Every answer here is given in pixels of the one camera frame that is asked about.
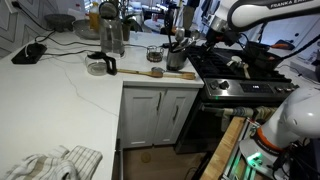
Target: kitchen cabinet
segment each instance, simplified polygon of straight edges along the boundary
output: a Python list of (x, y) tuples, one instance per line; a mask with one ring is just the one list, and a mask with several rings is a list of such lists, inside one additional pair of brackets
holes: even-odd
[(198, 89), (124, 88), (121, 104), (123, 148), (174, 144)]

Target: oven door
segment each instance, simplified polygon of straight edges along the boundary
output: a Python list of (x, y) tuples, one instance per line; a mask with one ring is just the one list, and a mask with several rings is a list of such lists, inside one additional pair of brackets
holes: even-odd
[(259, 106), (278, 107), (279, 103), (243, 101), (207, 103), (197, 98), (175, 144), (175, 152), (178, 154), (214, 152), (227, 129), (223, 128), (225, 122), (222, 122), (224, 108), (256, 108)]

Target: white marble countertop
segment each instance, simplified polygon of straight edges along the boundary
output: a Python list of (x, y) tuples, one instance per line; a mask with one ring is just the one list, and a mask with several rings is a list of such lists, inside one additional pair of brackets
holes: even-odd
[[(56, 33), (60, 43), (80, 41), (73, 33)], [(99, 44), (99, 41), (85, 41)], [(161, 45), (167, 36), (133, 33), (130, 44)], [(100, 47), (58, 46), (50, 40), (46, 53), (100, 51)], [(146, 49), (126, 47), (118, 68), (150, 71), (166, 63), (151, 63)], [(201, 88), (202, 80), (152, 78), (118, 73), (92, 76), (85, 67), (86, 53), (52, 58), (43, 56), (35, 65), (14, 65), (17, 50), (0, 60), (0, 177), (32, 154), (45, 154), (63, 145), (72, 150), (82, 145), (102, 152), (93, 179), (111, 179), (120, 102), (124, 85)], [(190, 62), (184, 71), (195, 72)]]

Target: gas stove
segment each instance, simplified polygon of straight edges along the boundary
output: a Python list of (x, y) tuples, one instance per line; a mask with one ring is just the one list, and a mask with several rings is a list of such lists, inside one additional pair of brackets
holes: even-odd
[[(249, 64), (250, 79), (243, 68), (227, 66), (232, 56), (239, 56)], [(255, 66), (251, 63), (253, 59), (239, 50), (213, 48), (204, 52), (196, 46), (189, 50), (188, 59), (205, 82), (204, 89), (211, 100), (283, 101), (298, 87), (278, 71)]]

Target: wooden floor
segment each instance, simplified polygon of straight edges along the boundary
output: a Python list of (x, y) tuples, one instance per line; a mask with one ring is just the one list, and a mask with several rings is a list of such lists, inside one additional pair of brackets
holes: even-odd
[(124, 150), (125, 180), (191, 179), (204, 153), (176, 155), (173, 147)]

